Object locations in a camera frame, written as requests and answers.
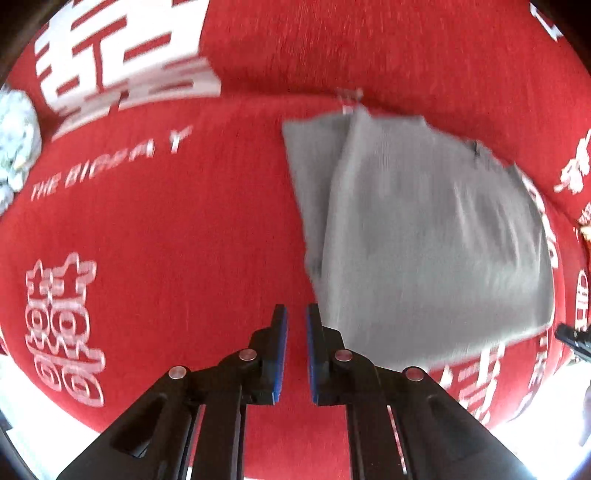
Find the red fabric surface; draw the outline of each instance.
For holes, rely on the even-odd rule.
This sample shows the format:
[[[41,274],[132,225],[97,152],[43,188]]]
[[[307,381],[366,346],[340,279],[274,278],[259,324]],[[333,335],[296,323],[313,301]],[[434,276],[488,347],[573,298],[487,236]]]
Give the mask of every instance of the red fabric surface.
[[[113,29],[84,44],[94,49],[103,93],[108,59],[99,46]],[[268,324],[275,303],[285,303],[284,394],[275,408],[249,413],[246,474],[348,478],[344,411],[314,408],[309,400],[304,308],[313,293],[280,132],[284,118],[339,108],[343,88],[363,89],[369,106],[418,113],[442,130],[482,140],[523,168],[544,194],[558,238],[555,322],[573,318],[584,254],[572,223],[591,189],[553,187],[591,127],[591,80],[566,41],[555,43],[530,15],[527,1],[216,0],[199,54],[221,80],[222,99],[112,108],[55,142],[49,138],[59,118],[40,89],[47,72],[35,71],[43,53],[35,55],[31,44],[9,78],[31,95],[46,142],[24,192],[0,220],[0,242],[8,246],[0,252],[0,290],[11,299],[0,304],[0,325],[17,364],[66,411],[102,430],[169,367],[216,363]],[[298,92],[332,98],[281,96]],[[188,125],[192,133],[172,154],[171,130]],[[130,162],[121,154],[116,167],[88,178],[87,161],[150,138],[152,158],[140,154]],[[85,308],[92,325],[87,345],[105,358],[96,374],[102,408],[44,385],[25,343],[25,273],[38,260],[44,268],[61,266],[72,252],[96,262]],[[488,426],[510,418],[565,360],[552,335],[547,348],[541,339],[508,345],[499,359],[491,351],[490,374],[477,387],[473,366],[481,359],[450,366],[450,393],[470,398],[469,410]],[[432,375],[439,380],[443,373]]]
[[[298,96],[158,103],[118,112],[49,144],[0,228],[0,242],[9,245],[0,254],[5,266],[0,288],[14,299],[0,306],[0,319],[17,364],[53,401],[100,431],[169,367],[215,364],[268,324],[275,303],[285,303],[290,338],[284,394],[276,407],[249,412],[246,474],[347,478],[344,411],[310,402],[304,309],[314,296],[304,272],[301,220],[280,130],[285,118],[338,107],[334,99]],[[172,154],[170,131],[189,125],[192,133]],[[104,170],[66,187],[77,164],[103,154],[112,160],[115,152],[150,138],[153,157],[119,160],[109,169],[103,157],[97,165]],[[39,184],[57,173],[53,193],[38,194]],[[549,202],[545,211],[556,230],[560,214]],[[105,370],[96,374],[102,408],[76,401],[65,389],[47,388],[25,342],[24,274],[38,260],[44,268],[63,265],[71,252],[96,262],[85,308],[92,330],[87,346],[105,356]],[[554,273],[555,322],[562,322],[561,258]],[[70,274],[64,276],[66,292],[74,289],[76,272]],[[39,280],[35,277],[35,295]],[[539,350],[540,338],[507,346],[496,374],[492,361],[488,383],[494,380],[496,389],[480,416],[484,420],[490,412],[488,426],[513,416],[537,390],[539,383],[530,386],[530,380]],[[543,378],[554,372],[560,352],[550,335],[547,366],[538,369]],[[58,356],[63,358],[63,351]],[[476,369],[459,381],[464,367],[452,367],[456,382],[449,391],[456,398],[479,376]],[[441,378],[441,372],[432,375]],[[475,413],[483,402],[481,397],[471,403],[469,411]]]
[[[115,29],[83,46],[98,48]],[[591,189],[553,190],[591,128],[591,79],[526,0],[218,0],[207,10],[199,54],[223,93],[361,88],[367,105],[424,115],[435,127],[482,140],[573,221],[591,201]],[[56,116],[39,90],[35,58],[31,45],[9,80],[31,94],[51,129]],[[100,83],[100,54],[97,71]]]

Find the blue gripper pad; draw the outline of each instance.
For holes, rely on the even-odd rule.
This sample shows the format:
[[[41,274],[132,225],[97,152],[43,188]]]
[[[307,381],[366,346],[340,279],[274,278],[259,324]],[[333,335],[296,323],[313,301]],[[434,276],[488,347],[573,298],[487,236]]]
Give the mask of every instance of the blue gripper pad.
[[[264,376],[273,386],[273,404],[279,402],[285,370],[285,349],[287,347],[287,309],[277,305],[273,312],[271,336],[268,343],[268,361],[265,362]]]

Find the metal screw head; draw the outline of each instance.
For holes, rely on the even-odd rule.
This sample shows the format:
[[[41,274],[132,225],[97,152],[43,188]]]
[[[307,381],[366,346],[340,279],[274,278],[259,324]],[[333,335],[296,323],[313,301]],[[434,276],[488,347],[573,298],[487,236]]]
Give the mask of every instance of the metal screw head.
[[[339,362],[350,362],[353,359],[353,353],[351,350],[337,350],[335,353],[335,358]]]
[[[240,357],[240,360],[244,362],[252,362],[256,358],[256,350],[253,350],[252,348],[245,348],[240,352],[238,357]]]
[[[168,370],[168,376],[173,380],[180,380],[187,375],[187,369],[185,367],[172,367]]]
[[[418,367],[409,367],[404,372],[406,377],[413,382],[420,382],[425,378],[425,372]]]

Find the white printed lettering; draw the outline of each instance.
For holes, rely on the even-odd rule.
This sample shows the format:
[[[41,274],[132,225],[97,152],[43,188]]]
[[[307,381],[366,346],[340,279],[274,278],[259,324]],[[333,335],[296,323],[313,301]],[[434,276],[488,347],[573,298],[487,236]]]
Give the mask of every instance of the white printed lettering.
[[[101,155],[94,162],[90,165],[90,171],[88,173],[88,178],[92,179],[95,175],[106,169],[111,162],[111,157],[109,155]]]
[[[191,133],[193,132],[193,127],[189,126],[189,127],[185,127],[185,129],[183,129],[180,132],[177,132],[176,130],[172,130],[170,132],[170,153],[176,153],[178,152],[178,145],[181,142],[181,140],[184,140],[185,138],[187,138]]]
[[[134,161],[140,155],[152,158],[154,156],[154,150],[154,140],[150,139],[147,142],[138,145],[131,151],[129,154],[129,161]]]
[[[38,260],[25,275],[29,332],[25,344],[39,379],[48,388],[57,392],[65,388],[76,401],[102,407],[105,399],[95,375],[105,369],[105,354],[87,345],[86,292],[95,278],[96,263],[80,261],[75,252],[61,267],[44,268]]]
[[[111,107],[219,96],[219,78],[198,57],[209,0],[118,0],[93,12],[101,3],[69,2],[34,44],[47,105],[68,117],[53,139]]]
[[[587,132],[587,137],[581,138],[577,145],[577,151],[571,160],[562,169],[560,174],[560,184],[554,186],[556,193],[562,192],[568,188],[573,195],[583,191],[583,177],[589,174],[591,167],[589,165],[589,142],[591,141],[591,129]]]
[[[76,181],[78,180],[78,174],[80,173],[81,169],[82,163],[79,163],[78,165],[75,165],[70,169],[68,175],[66,176],[66,181],[64,182],[65,188],[71,187],[76,183]]]
[[[587,314],[589,311],[589,283],[584,270],[579,272],[577,279],[577,297],[574,305],[574,328],[587,330]]]
[[[532,3],[530,3],[530,13],[539,20],[539,22],[542,24],[542,27],[544,27],[544,30],[548,32],[548,35],[552,38],[552,40],[558,42],[558,39],[563,36],[558,27],[556,25],[553,25],[552,27],[549,26],[548,22],[544,20],[544,18],[538,12],[537,7]]]

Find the gray towel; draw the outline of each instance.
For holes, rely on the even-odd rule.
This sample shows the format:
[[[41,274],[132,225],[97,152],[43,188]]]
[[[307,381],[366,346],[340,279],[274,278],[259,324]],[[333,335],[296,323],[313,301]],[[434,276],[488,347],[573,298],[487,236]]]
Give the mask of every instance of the gray towel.
[[[363,108],[283,134],[323,324],[348,348],[434,367],[549,326],[541,216],[480,143]]]

